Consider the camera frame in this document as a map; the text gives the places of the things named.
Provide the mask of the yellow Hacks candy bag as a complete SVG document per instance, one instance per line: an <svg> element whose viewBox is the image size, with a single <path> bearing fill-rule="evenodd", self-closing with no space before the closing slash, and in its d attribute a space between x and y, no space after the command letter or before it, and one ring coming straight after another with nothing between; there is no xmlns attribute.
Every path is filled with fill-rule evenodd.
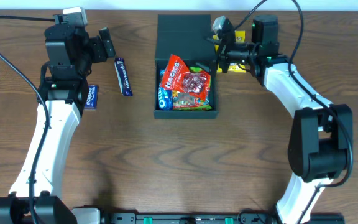
<svg viewBox="0 0 358 224"><path fill-rule="evenodd" d="M214 40L219 40L219 38L217 37L217 35L213 35L213 39ZM244 30L236 30L235 31L235 42L237 44L243 44L246 40L246 32ZM218 50L218 45L214 45L215 51ZM228 68L229 72L236 72L236 73L246 73L246 71L244 69L241 69L238 67L238 65L236 63L231 63L229 68ZM216 70L217 73L222 73L222 69L219 67L217 67Z"/></svg>

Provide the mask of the red Hacks candy bag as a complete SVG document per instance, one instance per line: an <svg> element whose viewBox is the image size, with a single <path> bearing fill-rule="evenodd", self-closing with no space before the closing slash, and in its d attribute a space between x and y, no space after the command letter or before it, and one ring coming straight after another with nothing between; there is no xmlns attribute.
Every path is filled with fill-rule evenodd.
<svg viewBox="0 0 358 224"><path fill-rule="evenodd" d="M210 82L210 74L204 70L191 72L179 56L171 54L160 86L166 90L175 90L206 100Z"/></svg>

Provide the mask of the Dairy Milk chocolate bar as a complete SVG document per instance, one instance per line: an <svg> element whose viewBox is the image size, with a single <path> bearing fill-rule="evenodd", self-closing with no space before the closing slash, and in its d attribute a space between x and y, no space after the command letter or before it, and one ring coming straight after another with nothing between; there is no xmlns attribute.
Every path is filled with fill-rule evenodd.
<svg viewBox="0 0 358 224"><path fill-rule="evenodd" d="M120 86L120 91L123 96L133 96L127 69L125 66L125 60L123 58L115 58L114 65L116 69L117 79Z"/></svg>

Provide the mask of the Haribo gummy worms bag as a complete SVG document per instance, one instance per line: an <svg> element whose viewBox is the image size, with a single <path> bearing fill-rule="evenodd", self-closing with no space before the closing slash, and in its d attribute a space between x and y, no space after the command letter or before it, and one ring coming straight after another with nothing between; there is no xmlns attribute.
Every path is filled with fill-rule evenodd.
<svg viewBox="0 0 358 224"><path fill-rule="evenodd" d="M201 68L189 68L191 72L200 72ZM174 110L211 110L213 107L209 100L209 91L206 100L201 100L187 93L180 93L179 91L172 90L173 109Z"/></svg>

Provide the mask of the blue Eclipse mint tin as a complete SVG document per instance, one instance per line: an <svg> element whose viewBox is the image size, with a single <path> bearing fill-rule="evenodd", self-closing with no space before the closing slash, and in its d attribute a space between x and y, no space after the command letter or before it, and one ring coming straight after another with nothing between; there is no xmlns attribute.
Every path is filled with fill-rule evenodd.
<svg viewBox="0 0 358 224"><path fill-rule="evenodd" d="M88 96L85 102L85 109L87 110L95 110L97 108L98 102L98 93L99 86L98 85L90 85Z"/></svg>

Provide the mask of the blue Oreo cookie pack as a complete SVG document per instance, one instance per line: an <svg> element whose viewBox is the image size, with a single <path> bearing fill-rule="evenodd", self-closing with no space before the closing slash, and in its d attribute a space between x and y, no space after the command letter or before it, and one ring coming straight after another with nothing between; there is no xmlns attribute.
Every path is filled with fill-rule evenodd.
<svg viewBox="0 0 358 224"><path fill-rule="evenodd" d="M162 69L159 73L158 107L160 110L172 110L173 109L172 91L166 90L161 87L161 81L164 73L165 73L165 69Z"/></svg>

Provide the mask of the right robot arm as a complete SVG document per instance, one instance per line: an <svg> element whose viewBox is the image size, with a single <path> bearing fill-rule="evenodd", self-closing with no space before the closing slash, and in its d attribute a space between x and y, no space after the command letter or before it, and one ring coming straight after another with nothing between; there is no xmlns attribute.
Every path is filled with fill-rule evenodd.
<svg viewBox="0 0 358 224"><path fill-rule="evenodd" d="M237 223L343 223L340 214L314 214L323 190L339 187L352 166L352 111L322 97L298 73L293 57L279 51L278 19L259 15L252 21L250 42L235 40L236 27L224 16L212 26L216 63L226 72L233 63L247 70L290 113L288 143L291 178L271 212L244 210Z"/></svg>

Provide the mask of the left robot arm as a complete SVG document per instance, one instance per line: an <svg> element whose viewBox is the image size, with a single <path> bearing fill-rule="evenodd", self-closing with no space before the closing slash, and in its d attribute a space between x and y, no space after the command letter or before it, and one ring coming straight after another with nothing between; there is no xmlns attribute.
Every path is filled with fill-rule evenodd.
<svg viewBox="0 0 358 224"><path fill-rule="evenodd" d="M89 37L83 25L45 31L49 61L37 89L37 124L24 165L9 194L0 197L0 223L109 223L97 207L69 209L62 201L65 163L89 93L94 63L115 56L109 29Z"/></svg>

